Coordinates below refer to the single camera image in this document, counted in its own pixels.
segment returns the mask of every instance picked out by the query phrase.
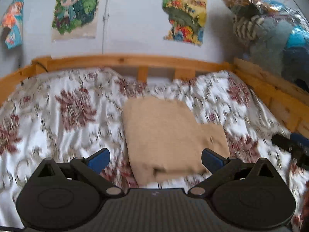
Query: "circular pad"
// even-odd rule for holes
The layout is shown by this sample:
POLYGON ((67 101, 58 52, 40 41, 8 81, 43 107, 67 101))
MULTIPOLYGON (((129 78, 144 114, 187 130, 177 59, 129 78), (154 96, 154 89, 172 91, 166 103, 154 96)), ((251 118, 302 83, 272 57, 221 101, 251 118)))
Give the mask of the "circular pad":
POLYGON ((217 188, 212 203, 227 222, 246 229, 272 229, 288 223, 296 207, 283 184, 263 176, 231 181, 217 188))
POLYGON ((43 177, 39 184, 23 189, 16 209, 22 221, 33 228, 68 230, 95 216, 99 204, 98 192, 88 184, 43 177))

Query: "beige cloth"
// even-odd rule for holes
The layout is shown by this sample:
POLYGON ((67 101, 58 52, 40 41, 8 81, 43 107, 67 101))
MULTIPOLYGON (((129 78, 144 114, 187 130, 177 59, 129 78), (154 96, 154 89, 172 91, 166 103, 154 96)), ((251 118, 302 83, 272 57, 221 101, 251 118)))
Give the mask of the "beige cloth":
POLYGON ((181 101, 128 99, 123 124, 130 165, 140 186, 202 173, 204 148, 230 156, 223 127, 198 124, 181 101))

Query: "wooden bed frame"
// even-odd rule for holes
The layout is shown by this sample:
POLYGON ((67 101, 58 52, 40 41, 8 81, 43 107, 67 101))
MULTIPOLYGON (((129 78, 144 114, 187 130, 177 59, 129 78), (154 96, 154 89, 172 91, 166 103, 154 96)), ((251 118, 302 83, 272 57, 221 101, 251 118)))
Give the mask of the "wooden bed frame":
POLYGON ((32 60, 31 65, 0 79, 0 105, 15 90, 16 85, 27 77, 47 71, 106 66, 138 68, 137 80, 143 82, 147 80, 149 67, 175 69, 174 78, 183 80, 193 78, 196 72, 208 73, 220 70, 234 72, 255 91, 286 128, 309 138, 309 93, 241 59, 235 59, 233 64, 226 62, 216 64, 185 58, 134 54, 74 56, 57 59, 52 59, 50 56, 40 57, 32 60))

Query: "floral bedding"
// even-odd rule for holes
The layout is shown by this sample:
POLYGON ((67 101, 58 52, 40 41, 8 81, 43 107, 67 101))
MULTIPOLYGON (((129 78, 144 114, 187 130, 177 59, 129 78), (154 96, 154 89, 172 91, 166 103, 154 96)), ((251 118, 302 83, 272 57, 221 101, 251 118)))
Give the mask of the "floral bedding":
MULTIPOLYGON (((40 74, 23 81, 0 108, 0 225, 23 227, 15 201, 27 179, 45 157, 68 162, 108 148, 111 161, 101 175, 117 186, 137 186, 130 169, 121 108, 129 97, 154 95, 187 104, 199 123, 222 124, 230 153, 244 162, 268 158, 293 193, 301 210, 309 172, 290 154, 271 144, 274 133, 288 135, 253 91, 232 73, 201 75, 164 86, 129 82, 115 71, 78 69, 40 74)), ((149 188, 183 187, 186 191, 210 174, 151 183, 149 188)))

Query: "colorful poster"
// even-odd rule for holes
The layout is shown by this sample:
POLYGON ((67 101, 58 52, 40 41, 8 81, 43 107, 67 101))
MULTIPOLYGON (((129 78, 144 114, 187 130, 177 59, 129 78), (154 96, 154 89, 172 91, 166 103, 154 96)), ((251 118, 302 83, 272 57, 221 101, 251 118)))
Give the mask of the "colorful poster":
POLYGON ((172 25, 166 40, 201 45, 206 23, 207 0, 163 0, 163 10, 172 25))
POLYGON ((24 0, 14 0, 1 20, 1 27, 11 29, 5 39, 5 43, 9 49, 23 43, 23 10, 24 0))
POLYGON ((56 0, 52 40, 95 37, 99 0, 56 0))

